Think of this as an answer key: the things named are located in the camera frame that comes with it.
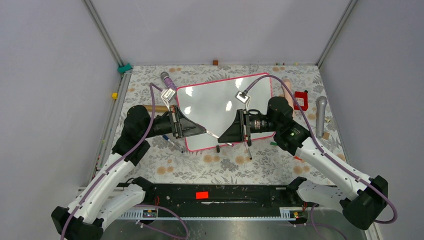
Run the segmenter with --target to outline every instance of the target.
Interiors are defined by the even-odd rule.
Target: wooden block
[[[325,139],[325,140],[328,140],[329,137],[330,137],[330,133],[328,133],[328,132],[324,132],[324,134],[322,135],[322,138]]]
[[[147,109],[148,112],[151,112],[152,111],[152,105],[143,105],[143,106]],[[165,112],[168,112],[168,108],[167,108],[167,106],[158,106],[158,105],[156,105],[154,111],[156,113],[165,113]]]

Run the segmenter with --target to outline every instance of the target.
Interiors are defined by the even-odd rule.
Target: white panel
[[[131,64],[315,63],[349,0],[93,0]]]
[[[87,181],[118,83],[81,0],[0,3],[0,239],[58,240],[50,214]]]
[[[399,218],[379,225],[384,240],[423,239],[423,13],[422,0],[359,1],[321,69],[350,163],[388,181]]]
[[[179,87],[178,106],[188,119],[220,137],[233,123],[237,110],[245,108],[245,105],[235,98],[236,93],[244,91],[260,76],[262,74]],[[268,100],[272,96],[271,79],[260,80],[248,95],[251,97],[248,109],[256,109],[266,114]],[[272,135],[273,132],[252,133],[251,138],[254,140]],[[214,148],[216,145],[225,146],[209,134],[186,137],[185,143],[189,151]]]

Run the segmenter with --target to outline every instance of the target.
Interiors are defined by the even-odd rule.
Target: cable
[[[143,223],[138,223],[138,224],[140,224],[142,227],[144,226],[144,227],[147,227],[147,228],[149,228],[149,229],[151,229],[151,230],[154,230],[154,231],[157,231],[157,232],[159,232],[159,233],[162,233],[162,234],[165,234],[165,235],[167,235],[167,236],[169,236],[169,237],[172,237],[172,238],[176,238],[176,239],[188,239],[189,238],[189,229],[187,228],[187,225],[186,225],[186,223],[175,213],[175,212],[173,212],[173,211],[171,211],[170,209],[168,209],[168,208],[166,208],[166,207],[163,207],[163,206],[154,206],[154,205],[146,205],[146,204],[139,204],[139,205],[135,205],[134,207],[143,207],[143,208],[157,208],[157,209],[162,209],[162,210],[165,210],[165,211],[167,211],[168,213],[170,213],[170,214],[172,214],[174,217],[176,217],[180,222],[181,222],[181,224],[182,224],[182,226],[184,227],[184,229],[185,229],[185,236],[177,236],[177,235],[172,235],[172,234],[170,234],[170,233],[167,233],[166,231],[164,231],[164,230],[160,230],[160,229],[157,229],[156,227],[152,227],[152,226],[150,226],[150,225],[146,225],[146,224],[143,224]]]
[[[313,229],[315,229],[315,232],[323,239],[323,240],[327,240],[321,233],[320,233],[320,231],[318,231],[318,229],[317,229],[317,225],[315,224],[315,222],[314,222],[314,209],[315,209],[315,206],[316,206],[317,204],[315,203],[313,206],[312,206],[312,208],[310,209],[310,222],[311,222],[311,224],[312,224],[312,226],[313,226]]]
[[[147,134],[149,134],[150,129],[152,128],[153,125],[153,119],[155,118],[155,95],[153,93],[153,87],[155,87],[156,89],[158,89],[159,91],[162,91],[162,88],[156,86],[155,84],[153,84],[152,82],[149,84],[149,88],[150,88],[150,96],[151,96],[151,117],[150,117],[150,122],[148,123],[147,129],[144,132],[144,135],[141,137],[140,141],[137,142],[136,145],[134,145],[127,153],[125,153],[123,156],[121,156],[118,160],[116,160],[114,163],[112,163],[107,169],[106,169],[106,174],[102,173],[97,179],[96,181],[90,186],[90,188],[88,189],[87,193],[81,198],[81,200],[79,201],[78,205],[73,209],[73,211],[71,212],[71,214],[69,215],[69,217],[67,218],[65,225],[63,225],[63,229],[62,229],[62,233],[60,234],[60,240],[64,240],[65,239],[65,233],[66,230],[68,229],[68,225],[69,222],[71,221],[72,217],[75,215],[75,213],[77,212],[78,208],[84,203],[84,201],[87,199],[87,197],[90,195],[90,193],[93,191],[93,189],[97,186],[97,184],[99,184],[99,182],[103,179],[104,176],[106,176],[109,171],[115,167],[119,162],[121,162],[122,160],[124,160],[128,155],[130,155],[132,152],[134,152],[134,150],[136,150],[140,144],[142,144],[142,142],[146,139]]]
[[[127,184],[129,181],[134,180],[134,177],[130,177],[125,181],[125,184]]]
[[[303,207],[302,207],[302,213],[306,210],[306,208],[308,207],[307,202],[303,202]]]
[[[353,178],[355,178],[356,180],[359,180],[359,182],[363,183],[364,185],[366,185],[368,188],[372,189],[375,193],[377,193],[384,201],[386,201],[386,203],[391,207],[392,211],[393,211],[393,218],[388,220],[388,221],[381,221],[381,220],[375,220],[375,223],[378,224],[391,224],[394,223],[397,219],[398,219],[398,211],[396,210],[395,205],[382,193],[380,192],[377,188],[375,188],[374,186],[372,186],[371,184],[369,184],[368,182],[366,182],[365,180],[363,180],[362,178],[360,178],[358,175],[356,175],[355,173],[351,172],[349,169],[347,169],[346,167],[344,167],[343,165],[341,165],[338,161],[336,161],[333,157],[331,157],[328,153],[324,152],[324,149],[320,146],[320,144],[318,143],[317,139],[314,136],[314,132],[312,131],[312,127],[308,122],[308,119],[305,115],[305,112],[302,110],[300,104],[298,103],[298,101],[296,100],[295,96],[293,95],[293,93],[290,91],[290,89],[286,86],[286,84],[277,76],[274,75],[262,75],[260,77],[258,77],[256,80],[254,80],[244,91],[244,94],[247,94],[248,91],[257,83],[259,82],[259,80],[263,79],[263,78],[273,78],[275,80],[278,80],[281,85],[287,90],[288,94],[290,95],[290,97],[293,99],[293,102],[296,104],[296,106],[299,108],[300,113],[303,116],[303,119],[306,122],[307,128],[309,129],[311,138],[313,143],[315,144],[316,148],[319,149],[319,151],[321,153],[324,154],[324,156],[326,156],[332,163],[334,163],[335,165],[337,165],[340,169],[342,169],[343,171],[345,171],[347,174],[349,174],[350,176],[352,176]]]

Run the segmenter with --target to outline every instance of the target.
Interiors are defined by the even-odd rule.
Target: whiteboard
[[[244,91],[255,79],[268,73],[240,76],[218,81],[203,82],[177,88],[177,102],[181,112],[191,121],[202,125],[208,131],[221,136],[233,123],[238,109],[245,105],[235,98],[238,91]],[[248,109],[267,112],[268,100],[273,96],[271,79],[260,80],[248,93],[251,97]],[[271,137],[273,132],[252,133],[252,140]],[[228,146],[218,143],[209,134],[200,134],[185,138],[190,152]]]

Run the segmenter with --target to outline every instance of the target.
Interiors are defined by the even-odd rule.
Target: green clip
[[[120,74],[123,74],[123,73],[125,73],[126,71],[128,71],[128,70],[130,70],[130,69],[132,69],[133,67],[131,66],[131,64],[127,64],[127,65],[125,65],[125,66],[121,66],[121,67],[118,67],[118,72],[120,73]]]

